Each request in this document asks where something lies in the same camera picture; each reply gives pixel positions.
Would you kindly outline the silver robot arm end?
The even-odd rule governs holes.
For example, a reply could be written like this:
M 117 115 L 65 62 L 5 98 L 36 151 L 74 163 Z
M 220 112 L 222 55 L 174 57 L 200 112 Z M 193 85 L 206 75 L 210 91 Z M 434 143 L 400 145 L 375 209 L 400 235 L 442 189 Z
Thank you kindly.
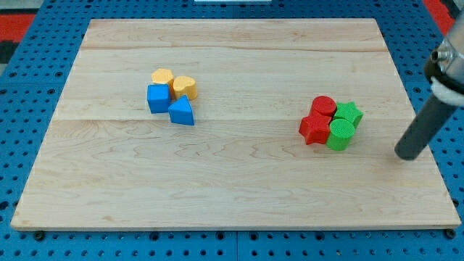
M 452 106 L 463 106 L 463 9 L 431 52 L 424 72 L 435 97 Z

